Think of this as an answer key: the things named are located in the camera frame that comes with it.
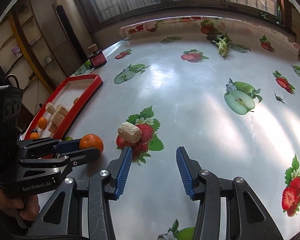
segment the plush toy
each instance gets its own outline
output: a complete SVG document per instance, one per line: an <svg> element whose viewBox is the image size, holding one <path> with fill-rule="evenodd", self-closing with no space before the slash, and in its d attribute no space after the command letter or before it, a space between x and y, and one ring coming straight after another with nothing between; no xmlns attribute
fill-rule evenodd
<svg viewBox="0 0 300 240"><path fill-rule="evenodd" d="M11 52L16 56L16 58L20 58L22 56L19 46L13 47Z"/></svg>

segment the orange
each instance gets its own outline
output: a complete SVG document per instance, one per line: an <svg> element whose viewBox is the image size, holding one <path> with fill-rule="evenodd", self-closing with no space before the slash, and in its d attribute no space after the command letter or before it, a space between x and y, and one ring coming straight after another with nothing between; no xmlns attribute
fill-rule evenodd
<svg viewBox="0 0 300 240"><path fill-rule="evenodd" d="M37 132L33 132L30 134L30 139L39 139L40 135Z"/></svg>
<svg viewBox="0 0 300 240"><path fill-rule="evenodd" d="M87 148L97 148L100 151L100 154L103 152L103 141L98 135L93 133L89 133L82 137L79 149L87 149Z"/></svg>
<svg viewBox="0 0 300 240"><path fill-rule="evenodd" d="M76 98L74 101L73 101L73 104L75 104L76 102L78 102L79 98Z"/></svg>
<svg viewBox="0 0 300 240"><path fill-rule="evenodd" d="M47 124L48 124L48 121L47 121L47 119L45 119L44 117L41 117L41 118L39 119L39 121L38 121L38 127L39 127L40 129L46 128L46 127L47 127Z"/></svg>

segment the wall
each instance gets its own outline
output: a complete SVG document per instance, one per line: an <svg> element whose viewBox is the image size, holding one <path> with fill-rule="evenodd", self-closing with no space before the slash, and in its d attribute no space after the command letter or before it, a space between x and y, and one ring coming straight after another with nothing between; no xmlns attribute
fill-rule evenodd
<svg viewBox="0 0 300 240"><path fill-rule="evenodd" d="M56 0L30 0L34 14L44 36L60 64L68 75L72 75L81 63L73 54L70 45L57 21L51 5Z"/></svg>

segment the blue gripper pad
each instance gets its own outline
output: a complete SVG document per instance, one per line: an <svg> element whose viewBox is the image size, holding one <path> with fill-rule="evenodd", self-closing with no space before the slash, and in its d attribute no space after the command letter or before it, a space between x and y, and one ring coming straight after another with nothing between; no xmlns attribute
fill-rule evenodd
<svg viewBox="0 0 300 240"><path fill-rule="evenodd" d="M177 148L176 159L177 159L177 165L181 175L183 187L185 188L186 194L190 197L190 199L193 199L194 189L193 189L192 177L190 175L188 166L186 165L186 161L179 148Z"/></svg>
<svg viewBox="0 0 300 240"><path fill-rule="evenodd" d="M116 181L116 190L114 192L114 195L118 199L120 195L122 195L124 186L126 185L129 169L132 162L132 150L129 147L127 150L127 153L125 155L124 160L122 161L121 168L119 170L117 181Z"/></svg>

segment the small container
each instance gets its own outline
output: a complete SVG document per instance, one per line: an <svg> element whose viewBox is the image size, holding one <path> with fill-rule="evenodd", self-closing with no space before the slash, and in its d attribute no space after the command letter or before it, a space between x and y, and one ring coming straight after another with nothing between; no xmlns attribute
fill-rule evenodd
<svg viewBox="0 0 300 240"><path fill-rule="evenodd" d="M89 60L93 66L93 68L100 68L107 63L105 56L101 49L98 49L96 44L91 45L88 48L88 51L91 53L89 55Z"/></svg>

